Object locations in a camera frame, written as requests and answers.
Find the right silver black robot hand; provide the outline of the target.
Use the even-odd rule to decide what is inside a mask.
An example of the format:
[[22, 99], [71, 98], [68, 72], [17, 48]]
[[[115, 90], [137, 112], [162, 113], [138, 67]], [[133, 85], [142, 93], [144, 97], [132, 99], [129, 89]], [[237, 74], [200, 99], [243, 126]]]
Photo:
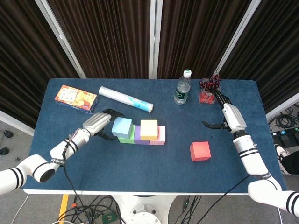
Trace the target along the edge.
[[240, 136], [245, 133], [247, 127], [239, 109], [231, 103], [231, 100], [218, 90], [211, 90], [211, 93], [216, 97], [220, 108], [224, 114], [224, 120], [221, 124], [209, 124], [202, 121], [202, 124], [210, 129], [227, 129], [235, 136]]

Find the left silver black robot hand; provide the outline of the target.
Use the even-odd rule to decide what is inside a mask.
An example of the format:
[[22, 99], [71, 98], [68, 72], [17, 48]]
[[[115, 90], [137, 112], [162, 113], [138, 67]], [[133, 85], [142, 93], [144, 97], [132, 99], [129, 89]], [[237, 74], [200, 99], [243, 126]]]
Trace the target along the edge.
[[126, 116], [121, 112], [107, 108], [102, 112], [93, 114], [87, 121], [83, 123], [82, 127], [89, 132], [90, 136], [99, 136], [105, 140], [115, 140], [117, 137], [108, 136], [105, 134], [104, 128], [107, 124], [118, 117], [126, 118]]

